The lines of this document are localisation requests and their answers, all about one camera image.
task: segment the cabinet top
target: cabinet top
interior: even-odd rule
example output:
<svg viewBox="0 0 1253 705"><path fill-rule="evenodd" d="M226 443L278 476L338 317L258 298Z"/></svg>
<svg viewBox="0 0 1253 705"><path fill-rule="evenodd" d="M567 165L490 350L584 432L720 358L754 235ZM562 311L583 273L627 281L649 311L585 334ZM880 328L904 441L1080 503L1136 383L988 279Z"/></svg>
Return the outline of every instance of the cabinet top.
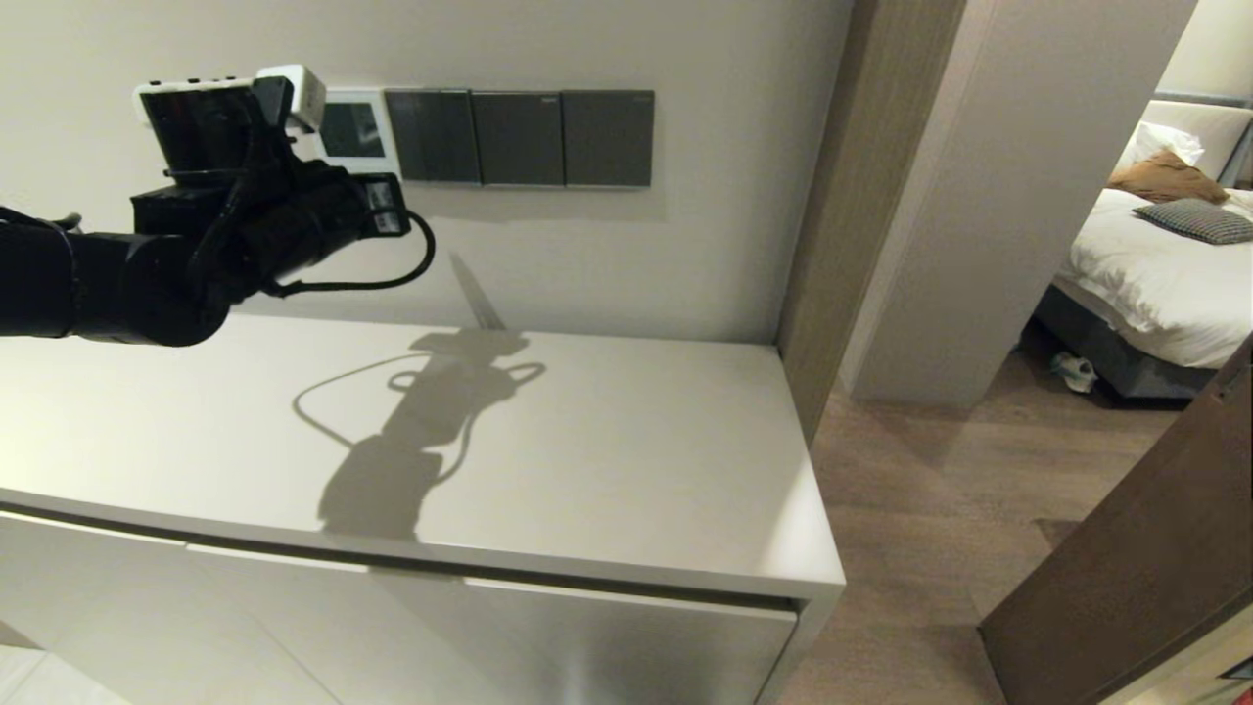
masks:
<svg viewBox="0 0 1253 705"><path fill-rule="evenodd" d="M0 502L714 590L845 582L771 347L234 313L195 347L3 338L0 361Z"/></svg>

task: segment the brown pillow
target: brown pillow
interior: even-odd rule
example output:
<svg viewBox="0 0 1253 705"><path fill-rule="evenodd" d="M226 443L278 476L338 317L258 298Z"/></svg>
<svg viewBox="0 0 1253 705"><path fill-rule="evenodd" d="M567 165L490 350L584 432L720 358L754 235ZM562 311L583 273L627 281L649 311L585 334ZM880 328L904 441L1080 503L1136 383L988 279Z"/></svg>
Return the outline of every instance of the brown pillow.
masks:
<svg viewBox="0 0 1253 705"><path fill-rule="evenodd" d="M1200 198L1210 203L1222 203L1228 198L1218 182L1200 173L1197 167L1189 167L1169 149L1114 172L1106 187L1134 193L1154 203L1179 198Z"/></svg>

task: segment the floor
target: floor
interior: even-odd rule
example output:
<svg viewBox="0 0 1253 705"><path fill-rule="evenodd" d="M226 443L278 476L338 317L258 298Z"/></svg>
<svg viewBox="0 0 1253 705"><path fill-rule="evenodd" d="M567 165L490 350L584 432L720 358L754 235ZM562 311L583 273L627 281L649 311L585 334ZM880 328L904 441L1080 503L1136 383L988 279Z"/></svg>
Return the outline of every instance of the floor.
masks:
<svg viewBox="0 0 1253 705"><path fill-rule="evenodd" d="M784 705L1004 702L976 625L1179 416L1071 394L1029 328L969 412L834 396L813 447L848 577Z"/></svg>

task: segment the cabinet drawer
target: cabinet drawer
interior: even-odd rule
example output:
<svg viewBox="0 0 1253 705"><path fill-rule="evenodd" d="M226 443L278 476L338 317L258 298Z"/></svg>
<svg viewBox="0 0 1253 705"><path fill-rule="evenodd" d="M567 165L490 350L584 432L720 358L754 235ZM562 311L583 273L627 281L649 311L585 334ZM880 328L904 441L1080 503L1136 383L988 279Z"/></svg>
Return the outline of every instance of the cabinet drawer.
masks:
<svg viewBox="0 0 1253 705"><path fill-rule="evenodd" d="M335 705L179 541L0 512L0 620L133 705Z"/></svg>
<svg viewBox="0 0 1253 705"><path fill-rule="evenodd" d="M749 704L796 615L190 546L336 699Z"/></svg>

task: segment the gray switch panel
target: gray switch panel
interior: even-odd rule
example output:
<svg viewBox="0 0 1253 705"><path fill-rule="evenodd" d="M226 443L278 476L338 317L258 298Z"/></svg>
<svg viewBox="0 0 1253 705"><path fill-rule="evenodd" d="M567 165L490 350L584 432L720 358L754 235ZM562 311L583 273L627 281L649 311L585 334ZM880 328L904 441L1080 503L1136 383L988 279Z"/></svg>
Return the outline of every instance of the gray switch panel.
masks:
<svg viewBox="0 0 1253 705"><path fill-rule="evenodd" d="M648 187L653 180L652 90L565 90L565 183Z"/></svg>
<svg viewBox="0 0 1253 705"><path fill-rule="evenodd" d="M484 184L564 185L556 93L471 94Z"/></svg>
<svg viewBox="0 0 1253 705"><path fill-rule="evenodd" d="M401 175L482 183L469 90L387 90Z"/></svg>

